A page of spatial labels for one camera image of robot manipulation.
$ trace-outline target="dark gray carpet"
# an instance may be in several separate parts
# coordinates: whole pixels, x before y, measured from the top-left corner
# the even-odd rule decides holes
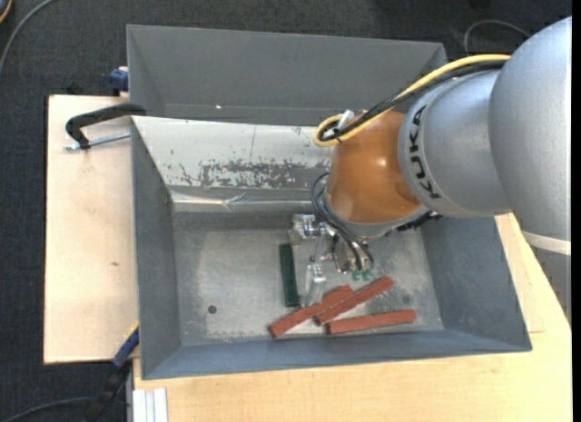
[[[15,1],[0,25],[0,48],[43,0]],[[18,36],[0,78],[0,420],[55,399],[94,395],[108,370],[43,366],[44,97],[71,85],[78,93],[110,94],[108,74],[126,63],[126,24],[430,40],[456,58],[477,20],[496,18],[534,33],[571,12],[572,0],[494,0],[479,13],[468,0],[62,0],[45,9]],[[522,35],[498,27],[482,27],[472,38],[479,52],[510,53],[521,42]],[[78,420],[81,413],[68,407],[27,420]],[[123,420],[123,406],[105,420]]]

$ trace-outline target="metal clamp bar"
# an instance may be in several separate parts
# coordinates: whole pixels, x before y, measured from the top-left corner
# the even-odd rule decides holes
[[[129,138],[130,136],[131,136],[131,132],[121,132],[121,133],[116,133],[114,135],[107,135],[107,136],[103,136],[101,138],[95,138],[93,140],[89,140],[89,142],[87,143],[88,144],[87,147],[96,146],[97,144],[103,144],[106,142],[116,142],[117,140],[122,140],[123,138]],[[81,144],[76,142],[75,144],[67,144],[66,146],[63,146],[63,149],[65,151],[76,151],[76,150],[80,150],[82,148],[81,148]]]

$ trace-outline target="wooden board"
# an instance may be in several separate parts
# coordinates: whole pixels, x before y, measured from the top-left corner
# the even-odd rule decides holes
[[[49,100],[46,363],[111,358],[137,317],[129,142],[63,151],[69,117],[119,101]],[[497,217],[497,227],[531,352],[147,381],[137,360],[133,384],[167,388],[172,422],[571,420],[571,329],[514,218]]]
[[[137,320],[129,140],[67,152],[68,119],[125,101],[55,95],[48,103],[44,362],[110,359]],[[89,127],[94,138],[128,119]]]

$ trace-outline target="green block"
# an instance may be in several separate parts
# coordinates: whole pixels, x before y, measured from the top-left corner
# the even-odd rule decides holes
[[[294,257],[290,244],[279,246],[282,269],[282,290],[284,292],[284,305],[294,308],[300,305],[299,292],[297,291],[297,276],[294,271]]]

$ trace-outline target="red block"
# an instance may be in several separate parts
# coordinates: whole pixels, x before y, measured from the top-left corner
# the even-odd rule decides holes
[[[319,322],[321,325],[324,325],[327,322],[335,319],[337,316],[339,316],[339,314],[355,308],[355,306],[378,296],[384,291],[389,290],[391,287],[393,287],[393,280],[389,277],[384,277],[383,279],[374,281],[367,287],[355,291],[347,298],[341,299],[335,304],[331,304],[330,306],[316,313],[315,320],[317,320],[317,322]]]
[[[323,296],[323,301],[321,304],[313,304],[312,306],[307,306],[299,310],[295,310],[292,314],[288,315],[284,319],[281,319],[273,323],[269,327],[269,332],[275,339],[282,335],[284,332],[292,329],[293,327],[299,325],[305,320],[312,319],[315,314],[320,312],[322,309],[327,308],[329,305],[340,301],[343,298],[348,297],[353,292],[353,289],[349,285],[343,285],[330,293]]]
[[[382,314],[372,314],[370,316],[333,320],[327,324],[327,331],[330,335],[337,335],[339,333],[348,333],[350,331],[406,324],[413,322],[414,320],[416,320],[416,311],[414,309],[403,309],[393,312],[384,312]]]

